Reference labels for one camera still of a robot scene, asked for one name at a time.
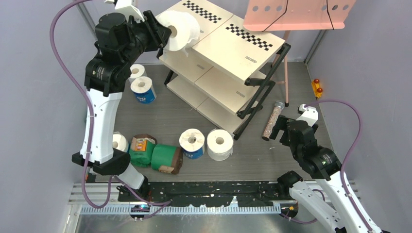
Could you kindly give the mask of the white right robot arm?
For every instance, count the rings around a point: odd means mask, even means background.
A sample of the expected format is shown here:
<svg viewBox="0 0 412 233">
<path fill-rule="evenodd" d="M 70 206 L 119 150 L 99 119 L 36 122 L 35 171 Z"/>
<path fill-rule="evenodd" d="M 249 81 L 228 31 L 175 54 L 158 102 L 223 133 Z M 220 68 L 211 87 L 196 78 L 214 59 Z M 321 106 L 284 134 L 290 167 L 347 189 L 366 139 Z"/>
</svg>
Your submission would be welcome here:
<svg viewBox="0 0 412 233">
<path fill-rule="evenodd" d="M 283 199 L 293 198 L 303 205 L 331 233 L 381 233 L 370 218 L 343 172 L 337 155 L 319 146 L 315 139 L 317 125 L 280 115 L 270 138 L 283 131 L 280 142 L 288 146 L 300 167 L 313 178 L 331 201 L 318 197 L 294 171 L 277 179 L 277 192 Z"/>
</svg>

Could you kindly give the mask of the glitter microphone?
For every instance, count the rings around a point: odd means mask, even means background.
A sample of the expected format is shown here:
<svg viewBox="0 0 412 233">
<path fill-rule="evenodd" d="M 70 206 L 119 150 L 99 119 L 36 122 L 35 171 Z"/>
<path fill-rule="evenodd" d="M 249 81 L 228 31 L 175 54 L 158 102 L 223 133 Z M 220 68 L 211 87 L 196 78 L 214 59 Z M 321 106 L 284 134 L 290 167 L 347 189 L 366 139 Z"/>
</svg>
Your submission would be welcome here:
<svg viewBox="0 0 412 233">
<path fill-rule="evenodd" d="M 267 122 L 267 125 L 263 131 L 262 134 L 262 139 L 265 141 L 269 141 L 270 140 L 270 136 L 272 134 L 273 128 L 277 122 L 277 119 L 279 117 L 279 115 L 281 114 L 282 110 L 285 107 L 285 103 L 281 102 L 281 101 L 276 101 L 274 104 L 274 108 L 273 111 L 270 115 L 270 118 Z"/>
</svg>

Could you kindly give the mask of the white paper towel roll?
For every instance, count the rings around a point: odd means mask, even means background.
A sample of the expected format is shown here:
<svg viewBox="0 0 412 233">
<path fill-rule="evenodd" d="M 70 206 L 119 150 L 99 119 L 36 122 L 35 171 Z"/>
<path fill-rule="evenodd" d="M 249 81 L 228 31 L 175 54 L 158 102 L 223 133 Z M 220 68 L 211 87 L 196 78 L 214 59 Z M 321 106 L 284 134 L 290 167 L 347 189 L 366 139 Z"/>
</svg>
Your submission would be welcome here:
<svg viewBox="0 0 412 233">
<path fill-rule="evenodd" d="M 131 75 L 128 78 L 129 82 L 132 83 L 135 79 L 139 77 L 146 77 L 145 67 L 141 64 L 133 64 L 130 67 Z"/>
<path fill-rule="evenodd" d="M 214 129 L 207 135 L 207 153 L 215 161 L 226 160 L 233 154 L 234 140 L 229 132 Z"/>
<path fill-rule="evenodd" d="M 200 38 L 200 25 L 196 18 L 187 12 L 168 10 L 157 15 L 156 19 L 172 32 L 164 51 L 166 53 L 180 52 L 188 57 L 188 50 Z"/>
</svg>

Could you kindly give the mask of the cream three-tier shelf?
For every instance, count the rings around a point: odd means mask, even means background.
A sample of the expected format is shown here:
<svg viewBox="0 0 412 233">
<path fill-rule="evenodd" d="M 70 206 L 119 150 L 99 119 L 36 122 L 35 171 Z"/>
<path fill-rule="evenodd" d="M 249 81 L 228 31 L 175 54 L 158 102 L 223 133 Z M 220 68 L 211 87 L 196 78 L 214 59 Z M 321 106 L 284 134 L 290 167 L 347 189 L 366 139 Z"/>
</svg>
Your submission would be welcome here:
<svg viewBox="0 0 412 233">
<path fill-rule="evenodd" d="M 200 25 L 200 38 L 187 52 L 164 52 L 170 71 L 165 86 L 217 127 L 239 139 L 261 110 L 275 82 L 260 69 L 290 45 L 269 32 L 244 28 L 243 19 L 207 1 L 182 0 L 172 10 L 188 13 Z"/>
</svg>

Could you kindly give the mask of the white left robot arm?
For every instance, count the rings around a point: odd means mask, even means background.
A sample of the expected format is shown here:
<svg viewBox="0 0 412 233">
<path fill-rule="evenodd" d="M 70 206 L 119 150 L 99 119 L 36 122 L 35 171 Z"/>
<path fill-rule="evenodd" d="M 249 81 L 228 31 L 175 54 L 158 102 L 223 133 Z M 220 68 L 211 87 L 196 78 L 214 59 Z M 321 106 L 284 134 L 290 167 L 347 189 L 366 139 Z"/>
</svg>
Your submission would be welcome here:
<svg viewBox="0 0 412 233">
<path fill-rule="evenodd" d="M 162 53 L 171 30 L 161 25 L 147 10 L 142 20 L 110 13 L 100 18 L 95 28 L 98 53 L 86 66 L 86 95 L 91 102 L 86 122 L 85 141 L 72 156 L 80 166 L 101 175 L 115 175 L 130 187 L 138 201 L 149 195 L 147 178 L 131 164 L 128 153 L 112 146 L 117 108 L 131 76 L 131 66 L 145 52 Z"/>
</svg>

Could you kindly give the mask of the yellow toy with orange balls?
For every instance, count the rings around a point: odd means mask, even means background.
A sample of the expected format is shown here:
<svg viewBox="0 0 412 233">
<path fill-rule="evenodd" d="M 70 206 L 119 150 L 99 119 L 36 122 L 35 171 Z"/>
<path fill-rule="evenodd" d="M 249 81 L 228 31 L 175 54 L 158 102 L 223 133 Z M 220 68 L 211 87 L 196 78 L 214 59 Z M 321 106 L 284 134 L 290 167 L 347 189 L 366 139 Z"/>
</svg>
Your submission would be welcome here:
<svg viewBox="0 0 412 233">
<path fill-rule="evenodd" d="M 319 99 L 323 94 L 323 89 L 320 87 L 320 80 L 314 79 L 311 82 L 311 86 L 312 86 L 312 90 L 314 92 L 316 99 Z"/>
</svg>

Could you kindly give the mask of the blue paper towel roll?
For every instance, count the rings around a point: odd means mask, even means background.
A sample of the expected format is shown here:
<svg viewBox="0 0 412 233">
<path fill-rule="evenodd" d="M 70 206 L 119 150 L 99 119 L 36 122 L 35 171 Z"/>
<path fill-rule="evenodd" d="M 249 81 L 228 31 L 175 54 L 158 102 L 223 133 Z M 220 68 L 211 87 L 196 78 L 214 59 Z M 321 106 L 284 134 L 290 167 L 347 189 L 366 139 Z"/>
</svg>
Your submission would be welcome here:
<svg viewBox="0 0 412 233">
<path fill-rule="evenodd" d="M 152 79 L 146 76 L 136 78 L 131 83 L 131 91 L 136 99 L 143 104 L 152 103 L 157 97 Z"/>
<path fill-rule="evenodd" d="M 113 132 L 112 147 L 123 152 L 128 152 L 129 142 L 120 132 Z"/>
<path fill-rule="evenodd" d="M 198 159 L 205 152 L 205 136 L 198 129 L 187 129 L 179 137 L 183 155 L 189 159 Z"/>
</svg>

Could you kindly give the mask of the green wrapped package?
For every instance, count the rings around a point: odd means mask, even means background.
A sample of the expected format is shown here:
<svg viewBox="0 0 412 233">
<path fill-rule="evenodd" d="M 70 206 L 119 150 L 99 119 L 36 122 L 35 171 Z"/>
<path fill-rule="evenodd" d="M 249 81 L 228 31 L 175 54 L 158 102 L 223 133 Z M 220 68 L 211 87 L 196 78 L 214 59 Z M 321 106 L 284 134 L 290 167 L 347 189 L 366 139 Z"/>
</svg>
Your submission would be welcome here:
<svg viewBox="0 0 412 233">
<path fill-rule="evenodd" d="M 183 164 L 180 147 L 157 144 L 153 150 L 151 168 L 155 171 L 176 175 Z"/>
<path fill-rule="evenodd" d="M 129 154 L 131 157 L 131 164 L 138 167 L 148 167 L 151 164 L 152 154 L 157 139 L 153 136 L 143 133 L 136 134 L 131 141 Z"/>
</svg>

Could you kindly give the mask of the pink music stand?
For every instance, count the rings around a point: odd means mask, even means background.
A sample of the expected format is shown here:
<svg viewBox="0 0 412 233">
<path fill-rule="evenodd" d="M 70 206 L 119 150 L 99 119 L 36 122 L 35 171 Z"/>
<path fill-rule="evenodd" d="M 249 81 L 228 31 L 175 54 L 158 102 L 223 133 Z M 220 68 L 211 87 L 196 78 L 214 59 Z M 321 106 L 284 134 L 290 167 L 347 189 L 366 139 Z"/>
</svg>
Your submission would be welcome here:
<svg viewBox="0 0 412 233">
<path fill-rule="evenodd" d="M 243 26 L 256 32 L 344 28 L 356 0 L 250 0 Z"/>
</svg>

